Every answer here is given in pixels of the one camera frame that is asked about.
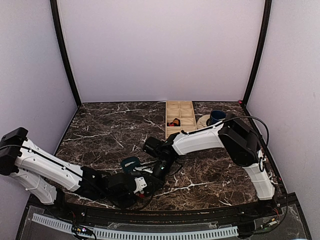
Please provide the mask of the dark green sock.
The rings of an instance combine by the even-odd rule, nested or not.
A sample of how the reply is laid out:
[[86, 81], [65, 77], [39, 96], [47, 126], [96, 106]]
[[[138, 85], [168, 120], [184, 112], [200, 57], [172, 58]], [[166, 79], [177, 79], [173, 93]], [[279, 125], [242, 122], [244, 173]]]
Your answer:
[[135, 168], [140, 167], [141, 162], [138, 157], [131, 156], [131, 157], [123, 159], [121, 161], [120, 165], [122, 167], [122, 170], [125, 173], [129, 173], [129, 172], [132, 172]]

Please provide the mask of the black red yellow argyle sock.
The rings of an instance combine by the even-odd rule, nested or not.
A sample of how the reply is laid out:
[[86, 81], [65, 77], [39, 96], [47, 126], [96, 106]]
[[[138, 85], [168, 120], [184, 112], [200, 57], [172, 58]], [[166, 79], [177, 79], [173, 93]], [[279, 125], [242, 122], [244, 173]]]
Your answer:
[[181, 121], [178, 118], [173, 119], [171, 122], [167, 123], [168, 127], [180, 127]]

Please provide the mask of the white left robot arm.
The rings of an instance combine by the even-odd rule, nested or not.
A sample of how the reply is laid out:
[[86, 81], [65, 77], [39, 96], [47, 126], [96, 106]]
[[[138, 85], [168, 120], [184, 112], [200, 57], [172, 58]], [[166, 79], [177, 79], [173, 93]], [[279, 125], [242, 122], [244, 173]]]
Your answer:
[[64, 202], [65, 193], [48, 180], [92, 201], [107, 199], [120, 209], [132, 207], [141, 197], [152, 198], [156, 191], [146, 175], [110, 175], [65, 162], [38, 147], [27, 134], [27, 129], [19, 127], [1, 138], [0, 173], [16, 179], [60, 218], [67, 218], [71, 208]]

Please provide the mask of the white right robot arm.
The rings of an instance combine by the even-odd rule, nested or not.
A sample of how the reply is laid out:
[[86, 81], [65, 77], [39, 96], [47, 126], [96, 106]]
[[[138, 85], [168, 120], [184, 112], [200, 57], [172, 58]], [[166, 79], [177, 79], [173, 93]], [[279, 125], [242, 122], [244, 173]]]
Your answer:
[[194, 131], [176, 132], [165, 141], [149, 137], [143, 146], [143, 151], [158, 159], [152, 175], [163, 180], [169, 173], [172, 164], [189, 153], [224, 148], [229, 157], [248, 174], [257, 197], [260, 200], [255, 205], [255, 213], [266, 217], [275, 208], [272, 198], [276, 185], [265, 166], [266, 151], [259, 145], [258, 134], [242, 120], [241, 116], [228, 113], [224, 120]]

